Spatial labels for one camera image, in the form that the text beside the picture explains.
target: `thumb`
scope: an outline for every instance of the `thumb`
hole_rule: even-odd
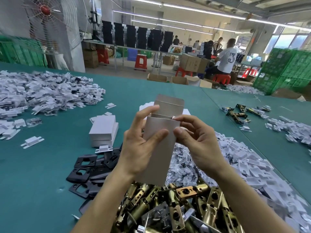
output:
[[[174,129],[174,135],[177,137],[177,142],[187,146],[193,145],[195,140],[190,136],[189,133],[185,129],[182,129],[181,127],[177,127]]]
[[[157,131],[152,137],[149,138],[149,140],[146,142],[146,144],[151,148],[151,150],[154,150],[156,146],[169,134],[169,131],[166,129],[161,129],[160,131]]]

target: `stack of white boxes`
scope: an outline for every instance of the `stack of white boxes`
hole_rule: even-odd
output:
[[[92,147],[108,145],[113,147],[119,123],[116,122],[115,115],[100,115],[94,119],[94,123],[89,132]]]

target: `forearm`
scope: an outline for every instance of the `forearm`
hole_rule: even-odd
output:
[[[118,207],[132,182],[133,177],[116,166],[71,232],[109,233]]]
[[[215,180],[246,233],[294,233],[229,165]]]

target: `hand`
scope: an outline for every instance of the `hand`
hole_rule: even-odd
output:
[[[123,146],[117,167],[128,175],[135,176],[144,171],[156,146],[168,135],[169,131],[162,129],[148,141],[142,138],[144,118],[159,110],[159,105],[149,106],[136,113],[129,130],[124,132]]]
[[[216,179],[228,163],[220,151],[214,129],[192,115],[181,115],[174,120],[180,121],[180,126],[187,129],[174,129],[177,142],[187,146],[195,164]]]

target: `red fan hub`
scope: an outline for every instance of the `red fan hub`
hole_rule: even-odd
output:
[[[51,14],[51,9],[47,6],[41,6],[40,7],[40,10],[41,12],[44,14],[44,15],[50,15]]]

